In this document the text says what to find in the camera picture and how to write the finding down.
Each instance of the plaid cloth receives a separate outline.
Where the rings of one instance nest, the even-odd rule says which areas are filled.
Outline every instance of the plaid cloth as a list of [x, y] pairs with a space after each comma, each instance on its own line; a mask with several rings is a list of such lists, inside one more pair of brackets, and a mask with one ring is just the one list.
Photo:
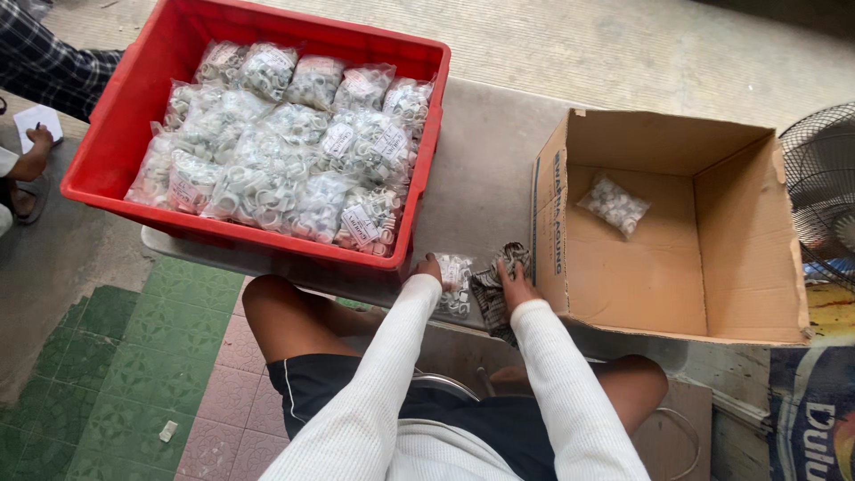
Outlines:
[[121, 60], [121, 50], [77, 50], [15, 0], [0, 0], [0, 88], [83, 122]]
[[519, 242], [509, 242], [502, 247], [496, 257], [492, 260], [490, 268], [475, 272], [472, 275], [472, 295], [478, 300], [484, 325], [492, 337], [498, 337], [511, 346], [519, 349], [516, 345], [516, 336], [508, 324], [508, 306], [504, 303], [504, 290], [502, 281], [498, 278], [496, 265], [498, 260], [504, 260], [504, 266], [508, 270], [511, 279], [516, 278], [516, 261], [522, 262], [522, 269], [526, 277], [532, 275], [532, 256], [527, 248]]

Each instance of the black shorts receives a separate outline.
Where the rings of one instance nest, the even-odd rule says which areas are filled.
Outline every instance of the black shorts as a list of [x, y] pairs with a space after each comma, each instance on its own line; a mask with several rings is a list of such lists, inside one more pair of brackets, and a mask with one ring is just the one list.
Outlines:
[[[285, 428], [293, 439], [353, 379], [362, 358], [307, 354], [268, 364], [270, 382], [282, 395]], [[533, 397], [460, 400], [431, 388], [410, 388], [400, 419], [428, 419], [466, 430], [493, 448], [522, 479], [557, 479], [555, 453]]]

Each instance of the hand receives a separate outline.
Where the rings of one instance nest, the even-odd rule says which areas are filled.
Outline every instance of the hand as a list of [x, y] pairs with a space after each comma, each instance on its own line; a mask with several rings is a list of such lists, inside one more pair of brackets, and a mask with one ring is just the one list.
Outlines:
[[496, 268], [498, 270], [498, 278], [502, 280], [504, 300], [508, 304], [508, 317], [523, 302], [532, 299], [543, 299], [543, 296], [537, 292], [532, 282], [526, 279], [520, 261], [516, 261], [516, 278], [513, 281], [508, 276], [508, 271], [505, 269], [502, 259], [498, 260]]
[[35, 145], [53, 144], [53, 134], [50, 133], [46, 125], [40, 125], [38, 128], [28, 128], [27, 138]]
[[428, 252], [425, 256], [426, 260], [420, 260], [413, 269], [413, 276], [416, 274], [429, 274], [436, 278], [442, 284], [442, 290], [447, 291], [448, 287], [442, 283], [442, 270], [439, 268], [439, 262], [436, 261], [436, 256], [432, 252]]

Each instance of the paper label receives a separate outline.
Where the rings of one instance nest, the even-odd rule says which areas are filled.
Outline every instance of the paper label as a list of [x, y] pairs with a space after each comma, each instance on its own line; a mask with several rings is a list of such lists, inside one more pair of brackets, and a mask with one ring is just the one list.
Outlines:
[[442, 283], [456, 288], [460, 284], [460, 264], [438, 260]]
[[374, 143], [374, 151], [383, 156], [384, 159], [392, 160], [406, 143], [407, 136], [404, 134], [404, 131], [394, 125], [390, 125]]
[[371, 82], [359, 70], [345, 70], [345, 81], [342, 82], [342, 85], [356, 95], [365, 95], [374, 90]]
[[208, 54], [208, 60], [206, 63], [213, 63], [214, 65], [222, 65], [229, 59], [235, 52], [238, 51], [237, 45], [232, 44], [219, 44]]
[[294, 68], [294, 61], [290, 55], [272, 45], [263, 45], [262, 52], [258, 58], [267, 65], [276, 68]]
[[401, 97], [403, 96], [403, 90], [389, 92], [389, 95], [386, 95], [386, 102], [383, 103], [383, 113], [387, 115], [391, 114], [395, 110], [395, 106], [398, 105], [398, 102], [401, 101]]
[[335, 61], [326, 56], [313, 56], [304, 58], [297, 64], [298, 74], [335, 74]]
[[321, 147], [329, 155], [341, 158], [351, 141], [353, 141], [353, 129], [344, 123], [337, 123], [327, 130], [327, 136], [324, 137]]
[[180, 174], [174, 170], [169, 173], [169, 198], [179, 207], [188, 212], [195, 212], [200, 195], [196, 187]]
[[345, 227], [351, 233], [353, 240], [360, 247], [380, 237], [380, 231], [371, 222], [369, 215], [365, 213], [365, 209], [361, 205], [354, 205], [342, 212], [341, 220], [345, 223]]

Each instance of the electric fan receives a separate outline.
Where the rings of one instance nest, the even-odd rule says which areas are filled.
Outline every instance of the electric fan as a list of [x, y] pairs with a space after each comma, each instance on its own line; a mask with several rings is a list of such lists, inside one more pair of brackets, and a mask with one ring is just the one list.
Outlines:
[[780, 139], [806, 278], [855, 292], [855, 102], [807, 116]]

